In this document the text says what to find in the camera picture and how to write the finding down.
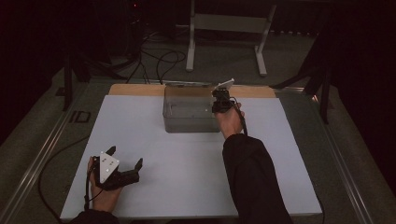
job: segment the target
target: white paper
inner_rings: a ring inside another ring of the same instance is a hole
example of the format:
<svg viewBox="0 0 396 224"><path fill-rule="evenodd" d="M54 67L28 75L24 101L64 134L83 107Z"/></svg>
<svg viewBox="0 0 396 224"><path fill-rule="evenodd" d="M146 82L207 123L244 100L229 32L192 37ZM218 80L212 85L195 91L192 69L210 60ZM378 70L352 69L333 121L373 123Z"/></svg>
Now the white paper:
<svg viewBox="0 0 396 224"><path fill-rule="evenodd" d="M276 98L239 98L248 134L270 153L286 208L292 215L321 213L318 199ZM61 218L76 217L84 203L87 163L116 146L120 171L143 158L140 182L126 186L114 215L132 218L235 217L222 160L221 133L167 133L163 98L106 96Z"/></svg>

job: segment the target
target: black cloth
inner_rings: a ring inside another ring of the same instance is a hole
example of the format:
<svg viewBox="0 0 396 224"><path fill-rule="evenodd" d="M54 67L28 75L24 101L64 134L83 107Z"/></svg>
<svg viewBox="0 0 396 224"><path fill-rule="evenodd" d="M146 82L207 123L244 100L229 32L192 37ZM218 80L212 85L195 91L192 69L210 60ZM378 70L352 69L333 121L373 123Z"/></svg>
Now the black cloth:
<svg viewBox="0 0 396 224"><path fill-rule="evenodd" d="M234 134L224 142L222 154L233 202L243 224L292 223L283 204L274 164L262 141ZM89 210L71 223L119 222L110 213Z"/></svg>
<svg viewBox="0 0 396 224"><path fill-rule="evenodd" d="M78 214L70 224L119 224L119 220L111 213L89 209Z"/></svg>

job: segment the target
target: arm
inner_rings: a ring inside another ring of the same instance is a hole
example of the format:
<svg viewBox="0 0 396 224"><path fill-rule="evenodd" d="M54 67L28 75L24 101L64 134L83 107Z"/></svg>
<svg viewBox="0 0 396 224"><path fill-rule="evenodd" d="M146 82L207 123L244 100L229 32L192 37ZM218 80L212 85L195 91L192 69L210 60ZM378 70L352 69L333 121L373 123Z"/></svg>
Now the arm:
<svg viewBox="0 0 396 224"><path fill-rule="evenodd" d="M93 164L92 158L88 163L88 170L90 170ZM91 196L94 197L92 200L92 209L81 212L75 217L70 223L71 224L118 224L119 220L114 217L111 213L116 207L117 200L120 197L122 188L115 190L101 190L95 184L93 173L90 176L91 182Z"/></svg>
<svg viewBox="0 0 396 224"><path fill-rule="evenodd" d="M224 165L242 223L292 223L283 204L275 167L262 141L240 133L242 126L233 108L216 114L216 118L226 139Z"/></svg>

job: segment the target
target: hand-held gripper device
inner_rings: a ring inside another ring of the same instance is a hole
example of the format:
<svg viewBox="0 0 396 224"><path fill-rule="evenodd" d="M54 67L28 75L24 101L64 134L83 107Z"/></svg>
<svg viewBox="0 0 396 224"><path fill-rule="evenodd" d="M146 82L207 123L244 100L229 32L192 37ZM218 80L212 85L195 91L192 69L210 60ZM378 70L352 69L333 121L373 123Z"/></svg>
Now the hand-held gripper device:
<svg viewBox="0 0 396 224"><path fill-rule="evenodd" d="M231 78L231 80L220 83L212 91L212 96L216 97L216 101L213 102L212 105L212 113L225 113L229 109L231 109L231 107L233 107L236 113L238 113L239 119L241 120L241 125L244 129L244 134L248 135L248 128L245 122L245 118L242 116L242 112L239 109L239 107L235 105L235 103L237 103L236 98L230 97L230 93L228 92L228 90L231 88L233 83L234 83L234 79Z"/></svg>
<svg viewBox="0 0 396 224"><path fill-rule="evenodd" d="M111 147L106 153L101 152L99 157L93 157L95 183L104 190L118 189L139 182L143 159L137 162L133 170L120 172L120 161L112 157L115 151L116 147Z"/></svg>
<svg viewBox="0 0 396 224"><path fill-rule="evenodd" d="M230 93L228 92L233 82L234 80L232 78L229 81L220 83L212 91L212 96L216 97L216 101L213 102L212 113L225 113L233 107L235 101L230 100Z"/></svg>

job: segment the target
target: metal rail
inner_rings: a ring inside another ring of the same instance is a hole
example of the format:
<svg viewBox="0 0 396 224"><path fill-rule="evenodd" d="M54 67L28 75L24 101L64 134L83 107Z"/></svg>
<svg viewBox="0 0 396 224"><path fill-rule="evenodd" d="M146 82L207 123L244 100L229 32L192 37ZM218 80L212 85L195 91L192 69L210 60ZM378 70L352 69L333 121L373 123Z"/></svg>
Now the metal rail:
<svg viewBox="0 0 396 224"><path fill-rule="evenodd" d="M318 112L318 99L316 96L313 96L313 104L312 108ZM334 136L332 135L332 129L329 125L325 125L319 112L315 113L316 119L319 121L323 130L326 133L327 140L330 144L330 153L332 154L332 158L334 159L335 167L338 170L338 173L341 177L341 180L344 183L344 187L346 188L346 193L349 197L349 200L352 203L352 206L355 210L356 216L359 220L360 224L373 224L373 220L368 211L366 204L361 196L361 192L356 184L355 180L352 177L352 174L349 172L347 168L347 163L344 160L344 157L337 146Z"/></svg>
<svg viewBox="0 0 396 224"><path fill-rule="evenodd" d="M55 148L62 132L64 131L64 127L67 124L67 121L70 118L71 112L78 101L78 98L82 94L82 92L86 89L86 85L79 84L77 87L76 95L77 99L73 101L73 103L69 106L69 108L62 113L62 115L58 118L55 123L52 131L49 134L49 137L40 148L37 156L30 164L25 174L21 178L21 182L16 187L13 195L8 200L5 209L2 211L0 215L0 223L11 223L11 221L15 218L18 212L21 210L21 207L29 195L35 181L38 178L41 170L43 169L44 164L50 158L52 150Z"/></svg>

